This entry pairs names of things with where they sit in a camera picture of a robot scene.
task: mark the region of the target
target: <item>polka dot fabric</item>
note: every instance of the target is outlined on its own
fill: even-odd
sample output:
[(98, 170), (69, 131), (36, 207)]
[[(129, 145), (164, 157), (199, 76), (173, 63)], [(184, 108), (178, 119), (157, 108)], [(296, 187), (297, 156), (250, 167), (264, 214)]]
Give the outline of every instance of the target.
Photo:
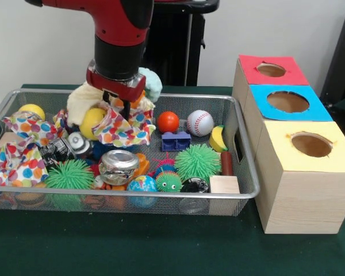
[(45, 163), (31, 136), (7, 143), (0, 152), (0, 186), (32, 187), (48, 177)]
[(149, 145), (151, 135), (156, 129), (152, 124), (153, 107), (149, 110), (131, 109), (129, 122), (122, 117), (117, 108), (102, 103), (106, 116), (92, 131), (102, 144), (115, 147), (130, 147), (132, 145)]
[(15, 112), (11, 117), (4, 117), (6, 126), (22, 138), (34, 137), (39, 146), (47, 145), (58, 137), (67, 137), (65, 120), (67, 113), (61, 110), (53, 117), (54, 124), (39, 120), (37, 116), (28, 112)]

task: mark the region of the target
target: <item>blue square label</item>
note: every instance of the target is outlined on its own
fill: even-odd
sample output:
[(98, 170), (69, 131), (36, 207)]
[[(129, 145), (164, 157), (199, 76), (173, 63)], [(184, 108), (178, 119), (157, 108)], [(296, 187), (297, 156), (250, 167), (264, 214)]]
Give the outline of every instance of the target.
[(333, 121), (310, 86), (251, 85), (263, 117), (280, 121)]

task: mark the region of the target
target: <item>wooden block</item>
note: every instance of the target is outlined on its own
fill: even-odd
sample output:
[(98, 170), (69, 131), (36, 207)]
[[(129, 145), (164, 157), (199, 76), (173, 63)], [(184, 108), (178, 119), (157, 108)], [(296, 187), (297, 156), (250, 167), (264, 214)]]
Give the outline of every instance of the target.
[(239, 55), (232, 96), (244, 112), (249, 85), (309, 85), (292, 57)]
[(345, 137), (335, 122), (265, 121), (255, 164), (265, 233), (338, 233)]
[(254, 158), (265, 121), (332, 121), (310, 86), (289, 85), (250, 85), (244, 119)]
[(14, 132), (5, 132), (1, 139), (0, 139), (0, 149), (6, 144), (6, 143), (10, 143), (10, 142), (20, 142), (23, 141), (22, 137), (19, 137), (18, 135), (16, 135)]
[(214, 175), (209, 178), (212, 194), (240, 194), (237, 177)]
[[(210, 177), (210, 189), (213, 194), (240, 194), (237, 177), (214, 175)], [(211, 199), (209, 214), (212, 216), (233, 216), (239, 200)]]
[(236, 62), (236, 70), (234, 76), (234, 86), (232, 90), (232, 96), (239, 101), (242, 112), (246, 105), (247, 94), (248, 94), (249, 84), (244, 75), (240, 60)]
[(240, 55), (233, 94), (255, 158), (264, 120), (332, 121), (292, 57)]

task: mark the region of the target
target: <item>white wall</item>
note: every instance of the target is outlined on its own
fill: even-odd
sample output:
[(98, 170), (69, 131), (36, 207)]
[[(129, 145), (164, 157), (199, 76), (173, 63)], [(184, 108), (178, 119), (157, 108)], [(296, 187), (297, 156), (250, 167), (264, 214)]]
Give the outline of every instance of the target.
[(345, 0), (221, 0), (206, 17), (200, 85), (232, 86), (239, 54), (294, 56), (319, 94), (345, 18)]
[[(221, 0), (206, 15), (199, 85), (232, 86), (235, 60), (291, 55), (320, 92), (345, 16), (345, 0)], [(23, 83), (81, 83), (93, 55), (86, 13), (0, 0), (0, 101)]]

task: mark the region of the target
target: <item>red square label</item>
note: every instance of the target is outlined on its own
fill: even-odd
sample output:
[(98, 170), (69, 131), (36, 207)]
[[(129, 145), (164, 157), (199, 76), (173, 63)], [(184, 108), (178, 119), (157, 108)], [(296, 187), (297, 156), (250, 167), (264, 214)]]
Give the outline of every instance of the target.
[(249, 85), (309, 85), (293, 57), (239, 55)]

